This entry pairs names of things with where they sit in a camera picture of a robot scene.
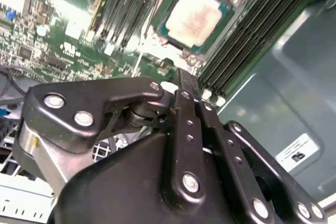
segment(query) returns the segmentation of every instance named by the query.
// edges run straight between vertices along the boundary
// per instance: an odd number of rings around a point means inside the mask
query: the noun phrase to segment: metal screw
[[[209,111],[212,110],[212,108],[211,108],[211,106],[210,106],[209,104],[205,103],[204,106],[205,106],[205,108],[206,108],[207,110],[209,110]]]
[[[185,188],[191,193],[197,192],[200,188],[197,179],[190,173],[183,174],[182,182]]]
[[[191,136],[191,135],[188,135],[188,136],[187,136],[187,140],[188,140],[189,142],[192,142],[192,141],[194,141],[194,137]]]
[[[86,111],[78,111],[74,119],[81,126],[89,127],[93,125],[93,115]]]
[[[253,207],[255,211],[264,219],[268,218],[268,211],[264,203],[262,203],[259,199],[253,200]]]
[[[189,94],[188,94],[187,92],[185,92],[185,91],[182,92],[182,95],[183,95],[183,97],[186,98],[186,99],[189,99],[189,98],[190,98]]]
[[[239,131],[239,132],[242,131],[241,128],[236,123],[233,125],[233,128],[235,128],[236,131]]]
[[[321,210],[317,206],[311,204],[311,209],[313,210],[314,214],[318,218],[323,219],[323,214],[322,214]]]
[[[302,204],[302,203],[298,203],[298,208],[299,208],[300,213],[301,213],[304,217],[306,217],[307,219],[310,218],[310,213],[309,213],[308,209],[306,208],[306,206],[305,206],[304,204]]]
[[[65,101],[63,100],[63,98],[55,94],[46,96],[43,101],[45,105],[53,109],[62,108],[65,104]]]
[[[242,163],[242,159],[240,157],[235,157],[235,160],[237,161],[237,163],[241,164]]]
[[[152,89],[154,90],[159,90],[159,85],[156,82],[151,82],[151,84],[149,84],[149,86],[151,86]]]
[[[192,127],[192,126],[194,125],[193,121],[191,121],[191,120],[188,120],[188,121],[187,121],[187,124],[188,124],[190,127]]]

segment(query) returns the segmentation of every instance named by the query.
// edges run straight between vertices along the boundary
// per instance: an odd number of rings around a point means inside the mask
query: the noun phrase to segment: blue connector
[[[16,11],[15,10],[11,10],[6,14],[6,18],[10,21],[13,21],[15,17],[16,17]]]

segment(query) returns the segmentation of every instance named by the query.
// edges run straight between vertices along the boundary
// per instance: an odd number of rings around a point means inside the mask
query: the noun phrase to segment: motherboard
[[[0,64],[22,69],[26,76],[41,82],[126,76],[165,81],[176,68],[183,68],[200,77],[203,99],[215,96],[220,106],[237,73],[264,44],[271,44],[295,10],[308,3],[300,0],[289,6],[285,2],[0,0]],[[282,12],[270,9],[273,3],[278,3]],[[280,14],[284,18],[271,27]],[[253,21],[256,27],[248,31]],[[260,47],[247,51],[244,61],[240,51],[235,52],[236,57],[228,50],[234,46],[243,49],[249,42],[244,37],[247,33],[256,34],[253,38],[267,35],[268,40],[254,41],[253,45],[259,43]],[[235,61],[241,66],[229,66]],[[223,73],[230,73],[229,83],[220,80]]]

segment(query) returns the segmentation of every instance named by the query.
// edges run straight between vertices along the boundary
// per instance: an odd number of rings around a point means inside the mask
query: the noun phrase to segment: gray metal wall
[[[336,192],[336,8],[308,7],[219,117],[240,122],[274,157],[307,133],[319,150],[290,174],[316,200]]]

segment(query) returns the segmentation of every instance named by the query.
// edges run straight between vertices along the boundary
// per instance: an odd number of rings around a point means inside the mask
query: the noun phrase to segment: sticker
[[[313,139],[311,139],[307,133],[304,133],[286,149],[280,152],[275,159],[287,172],[289,172],[319,149],[319,146]]]

